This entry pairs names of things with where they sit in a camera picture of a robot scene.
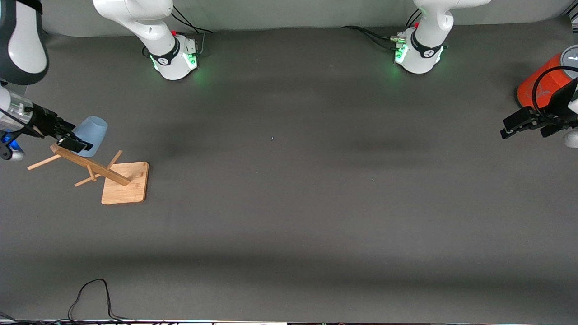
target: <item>light blue cup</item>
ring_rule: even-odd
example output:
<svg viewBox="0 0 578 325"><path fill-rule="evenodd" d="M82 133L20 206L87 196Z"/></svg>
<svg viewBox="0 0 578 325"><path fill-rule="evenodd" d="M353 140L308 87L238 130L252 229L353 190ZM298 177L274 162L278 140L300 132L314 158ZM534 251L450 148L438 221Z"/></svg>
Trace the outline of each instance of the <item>light blue cup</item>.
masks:
<svg viewBox="0 0 578 325"><path fill-rule="evenodd" d="M88 116L73 132L82 141L92 143L92 148L90 150L82 150L76 154L81 157L94 156L105 138L106 129L108 129L108 124L105 120L98 116Z"/></svg>

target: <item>wooden dowel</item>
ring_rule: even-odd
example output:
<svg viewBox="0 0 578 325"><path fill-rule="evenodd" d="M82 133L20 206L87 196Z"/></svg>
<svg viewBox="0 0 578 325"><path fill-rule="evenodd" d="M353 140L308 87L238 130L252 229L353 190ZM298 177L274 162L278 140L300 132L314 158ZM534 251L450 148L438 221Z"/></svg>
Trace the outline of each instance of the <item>wooden dowel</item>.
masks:
<svg viewBox="0 0 578 325"><path fill-rule="evenodd" d="M88 169L88 173L90 174L90 179L92 179L93 182L96 182L97 178L94 177L94 173L92 172L92 168L90 168L90 165L86 165L86 169Z"/></svg>
<svg viewBox="0 0 578 325"><path fill-rule="evenodd" d="M36 169L36 168L40 167L40 166L46 165L46 164L48 164L48 163L51 163L51 162L53 162L54 160L56 160L56 159L58 159L58 158L60 158L60 157L62 157L62 156L61 156L61 155L58 155L58 154L55 154L54 156L52 156L52 157L50 157L50 158L47 158L47 159L44 159L43 161L37 162L37 163L34 164L34 165L30 165L30 166L28 166L27 168L28 168L29 171L31 171L31 170L33 170L33 169Z"/></svg>
<svg viewBox="0 0 578 325"><path fill-rule="evenodd" d="M106 169L110 169L110 167L112 167L112 165L114 165L114 163L116 163L116 161L118 160L118 158L120 157L120 155L123 153L122 150L119 150L114 157L112 158L112 160L110 161L109 165L106 167Z"/></svg>
<svg viewBox="0 0 578 325"><path fill-rule="evenodd" d="M102 176L101 174L96 174L96 175L94 175L95 178L99 178L99 177L101 177L101 176ZM86 183L88 183L88 182L90 182L90 181L92 181L92 177L89 177L89 178L87 178L87 179L83 179L83 180L81 180L80 182L74 184L74 186L75 186L75 187L79 187L80 185L84 185L84 184L86 184Z"/></svg>

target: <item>wooden mug tree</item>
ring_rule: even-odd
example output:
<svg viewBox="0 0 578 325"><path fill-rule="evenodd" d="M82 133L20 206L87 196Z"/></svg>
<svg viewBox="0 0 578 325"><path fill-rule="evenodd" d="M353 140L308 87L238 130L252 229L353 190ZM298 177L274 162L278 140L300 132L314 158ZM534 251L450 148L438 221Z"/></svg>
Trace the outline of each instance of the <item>wooden mug tree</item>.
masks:
<svg viewBox="0 0 578 325"><path fill-rule="evenodd" d="M90 181L96 182L100 176L105 178L102 204L136 203L145 200L149 179L149 163L141 161L116 164L123 153L122 150L119 150L108 166L104 167L92 159L81 157L68 149L59 147L56 143L51 145L50 149L55 154L54 156L29 166L28 170L31 171L62 157L88 170L90 177L76 183L76 187Z"/></svg>

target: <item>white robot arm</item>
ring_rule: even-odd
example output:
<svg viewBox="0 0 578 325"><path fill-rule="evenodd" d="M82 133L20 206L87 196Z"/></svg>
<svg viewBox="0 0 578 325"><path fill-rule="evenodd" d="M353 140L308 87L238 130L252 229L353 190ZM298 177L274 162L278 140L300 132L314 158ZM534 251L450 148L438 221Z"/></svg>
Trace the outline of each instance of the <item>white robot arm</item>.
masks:
<svg viewBox="0 0 578 325"><path fill-rule="evenodd" d="M33 84L48 71L41 15L38 0L0 0L0 77L5 81Z"/></svg>
<svg viewBox="0 0 578 325"><path fill-rule="evenodd" d="M29 99L5 89L8 83L28 85L48 71L48 54L40 37L42 4L38 0L0 0L0 158L19 161L24 152L16 142L22 134L53 137L74 152L92 144L78 138L75 125Z"/></svg>
<svg viewBox="0 0 578 325"><path fill-rule="evenodd" d="M423 16L419 27L409 27L398 36L407 39L395 62L412 73L429 72L439 62L443 42L454 26L452 9L473 8L492 0L413 0Z"/></svg>
<svg viewBox="0 0 578 325"><path fill-rule="evenodd" d="M151 53L154 67L168 80L182 79L197 67L195 40L173 36L162 21L173 11L172 0L92 0L107 19L133 32Z"/></svg>

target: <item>black cable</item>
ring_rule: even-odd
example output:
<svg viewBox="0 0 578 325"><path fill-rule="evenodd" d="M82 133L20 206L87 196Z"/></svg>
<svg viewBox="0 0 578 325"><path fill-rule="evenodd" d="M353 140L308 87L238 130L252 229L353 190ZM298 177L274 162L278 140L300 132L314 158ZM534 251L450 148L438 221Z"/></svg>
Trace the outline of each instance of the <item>black cable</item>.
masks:
<svg viewBox="0 0 578 325"><path fill-rule="evenodd" d="M544 79L544 77L552 72L552 71L556 71L556 70L570 70L570 71L574 71L574 72L578 72L578 68L575 67L568 67L566 65L560 65L558 67L553 67L550 68L544 72L542 72L542 74L536 79L536 82L534 83L534 87L532 89L532 104L534 105L534 109L538 112L538 114L540 114L540 116L547 120L548 122L554 124L554 125L566 125L566 123L560 122L560 121L556 121L554 119L552 119L550 116L547 116L546 114L544 114L541 110L540 107L538 106L538 86L540 85L540 81L542 81L542 79Z"/></svg>
<svg viewBox="0 0 578 325"><path fill-rule="evenodd" d="M386 49L386 50L391 50L391 51L395 51L395 49L393 49L392 47L387 47L383 44L381 44L380 42L377 41L377 39L373 38L372 36L379 38L379 39L386 39L389 40L389 37L385 37L385 36L381 36L379 34L376 34L368 29L362 28L362 27L358 27L358 26L344 26L342 28L347 28L347 29L354 29L356 31L361 32L363 35L367 36L373 43L375 43L376 45L378 45L379 47L381 47L382 49Z"/></svg>
<svg viewBox="0 0 578 325"><path fill-rule="evenodd" d="M409 16L409 18L407 19L407 23L405 23L405 27L409 27L409 21L412 19L413 15L415 15L418 11L420 11L420 8L417 8L416 11L414 11L412 15Z"/></svg>
<svg viewBox="0 0 578 325"><path fill-rule="evenodd" d="M197 34L199 33L199 31L197 30L197 28L193 27L193 26L190 25L190 24L185 23L184 21L182 21L181 19L179 19L177 16L175 16L174 13L171 13L171 16L173 16L174 19L178 20L178 21L181 22L183 25L192 27L192 28L195 30L195 32L197 32Z"/></svg>
<svg viewBox="0 0 578 325"><path fill-rule="evenodd" d="M59 322L66 321L66 319L59 319L59 320L55 320L53 322L47 322L44 320L31 320L31 319L17 320L5 312L0 312L0 317L3 317L5 319L9 319L9 320L14 322L14 323L10 323L10 325L54 325L54 324L57 324Z"/></svg>
<svg viewBox="0 0 578 325"><path fill-rule="evenodd" d="M117 315L115 315L115 314L112 312L112 305L111 305L111 303L110 303L110 293L109 293L109 290L108 290L108 285L107 285L107 283L106 283L106 280L104 280L104 279L94 279L94 280L92 280L92 281L88 281L87 283L84 284L84 286L82 286L82 287L80 288L80 290L78 291L78 295L76 296L76 300L72 303L72 305L70 306L70 308L68 308L68 313L67 313L68 320L70 320L71 322L75 322L75 321L73 320L73 318L72 318L72 312L74 311L74 308L76 307L76 304L78 304L78 301L80 300L80 296L82 295L82 290L84 290L84 288L85 288L86 286L88 286L90 283L96 282L96 281L102 281L102 283L104 283L104 285L105 285L105 290L106 290L106 309L107 309L107 312L108 312L108 316L109 316L111 319L114 319L114 320L116 320L116 321L118 321L118 322L125 323L125 321L123 321L123 320L121 320L121 319L127 319L126 317L117 316Z"/></svg>
<svg viewBox="0 0 578 325"><path fill-rule="evenodd" d="M145 54L145 50L148 51L148 49L146 48L146 46L143 46L143 49L140 51L140 53L144 56L144 57L149 57L150 56L150 52L148 54Z"/></svg>
<svg viewBox="0 0 578 325"><path fill-rule="evenodd" d="M119 322L117 320L105 320L105 321L94 321L94 320L75 320L70 321L68 319L60 319L55 321L45 321L45 320L17 320L16 322L0 322L0 324L5 325L168 325L166 323L154 323L151 324L150 322L143 322L143 321L128 321L128 322Z"/></svg>
<svg viewBox="0 0 578 325"><path fill-rule="evenodd" d="M354 29L354 30L356 30L356 31L360 31L360 32L365 33L365 34L370 34L370 35L372 35L372 36L375 37L375 38L390 40L389 36L379 35L379 34L377 34L377 33L375 33L375 32L370 31L370 30L367 29L367 28L363 28L363 27L359 27L359 26L352 26L352 25L343 26L342 28Z"/></svg>
<svg viewBox="0 0 578 325"><path fill-rule="evenodd" d="M38 132L37 130L35 130L33 127L31 127L30 125L22 122L21 120L19 120L18 118L12 116L11 114L9 114L7 111L3 110L0 108L0 113L3 113L4 115L6 115L7 117L10 117L12 120L16 121L18 124L21 124L23 127L25 127L26 129L28 129L30 132L36 134L39 138L44 139L44 135L40 134L40 132Z"/></svg>
<svg viewBox="0 0 578 325"><path fill-rule="evenodd" d="M209 32L209 33L211 33L211 34L213 33L212 31L209 31L208 29L204 29L204 28L201 28L201 27L193 26L193 24L180 12L180 10L179 10L176 6L173 5L173 8L175 8L175 10L177 10L177 12L179 13L179 15L180 15L183 19L185 19L185 21L186 21L188 24L185 23L185 22L183 22L181 19L178 19L174 14L171 14L171 15L172 15L176 20L178 20L178 21L180 21L181 23L183 23L183 24L191 27L192 29L194 29L198 34L200 34L199 31L198 31L198 29L200 29L201 31Z"/></svg>
<svg viewBox="0 0 578 325"><path fill-rule="evenodd" d="M411 22L411 23L409 23L408 27L409 27L409 26L411 26L411 25L413 25L413 23L415 23L415 22L416 22L416 20L417 20L419 17L421 17L421 12L420 12L420 14L419 14L419 15L417 15L417 16L416 16L416 17L415 17L415 18L412 20L412 22Z"/></svg>

